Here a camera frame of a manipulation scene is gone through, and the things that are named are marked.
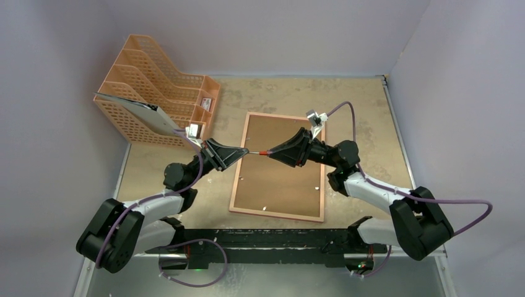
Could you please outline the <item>blue red screwdriver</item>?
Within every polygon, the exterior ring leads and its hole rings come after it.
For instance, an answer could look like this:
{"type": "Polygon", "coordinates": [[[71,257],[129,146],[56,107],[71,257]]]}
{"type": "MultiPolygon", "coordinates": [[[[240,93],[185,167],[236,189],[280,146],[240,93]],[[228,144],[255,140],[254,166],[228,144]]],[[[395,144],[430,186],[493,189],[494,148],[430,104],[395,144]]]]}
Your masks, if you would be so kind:
{"type": "Polygon", "coordinates": [[[248,152],[251,155],[269,156],[272,154],[270,151],[259,151],[259,152],[248,152]]]}

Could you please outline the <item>pink picture frame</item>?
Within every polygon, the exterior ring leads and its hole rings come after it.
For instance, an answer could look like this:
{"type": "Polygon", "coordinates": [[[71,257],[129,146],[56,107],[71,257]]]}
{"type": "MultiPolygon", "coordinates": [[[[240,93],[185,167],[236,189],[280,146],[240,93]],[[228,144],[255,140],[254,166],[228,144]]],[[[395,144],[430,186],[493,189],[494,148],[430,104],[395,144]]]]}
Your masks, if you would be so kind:
{"type": "MultiPolygon", "coordinates": [[[[241,145],[250,152],[267,151],[310,129],[306,118],[249,112],[241,145]]],[[[324,221],[325,167],[308,162],[292,168],[267,156],[244,156],[236,163],[229,210],[236,213],[324,221]]]]}

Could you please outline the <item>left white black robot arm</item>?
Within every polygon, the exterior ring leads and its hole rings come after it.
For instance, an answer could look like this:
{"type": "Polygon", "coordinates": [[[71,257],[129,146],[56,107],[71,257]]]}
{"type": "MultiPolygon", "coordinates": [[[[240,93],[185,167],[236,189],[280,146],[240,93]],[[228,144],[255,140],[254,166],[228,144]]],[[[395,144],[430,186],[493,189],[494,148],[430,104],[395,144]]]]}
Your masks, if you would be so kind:
{"type": "Polygon", "coordinates": [[[225,171],[245,155],[247,148],[229,147],[214,139],[195,145],[188,164],[171,163],[163,172],[164,189],[139,200],[105,200],[81,234],[76,251],[96,268],[119,272],[137,253],[162,246],[170,253],[184,247],[173,215],[192,206],[197,190],[193,186],[212,170],[225,171]]]}

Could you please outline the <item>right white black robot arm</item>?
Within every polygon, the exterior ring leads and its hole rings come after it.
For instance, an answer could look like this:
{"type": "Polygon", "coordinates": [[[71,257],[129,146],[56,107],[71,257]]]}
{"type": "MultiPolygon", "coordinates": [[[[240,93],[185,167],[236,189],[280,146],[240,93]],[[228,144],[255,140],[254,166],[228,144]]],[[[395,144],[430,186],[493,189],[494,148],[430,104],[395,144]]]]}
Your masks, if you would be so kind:
{"type": "Polygon", "coordinates": [[[454,230],[433,194],[425,187],[397,188],[362,173],[358,145],[343,140],[335,146],[315,139],[305,128],[271,148],[268,157],[291,167],[314,161],[334,168],[328,173],[333,191],[362,200],[390,216],[388,220],[364,218],[348,234],[349,247],[357,252],[371,244],[401,248],[422,260],[454,236],[454,230]]]}

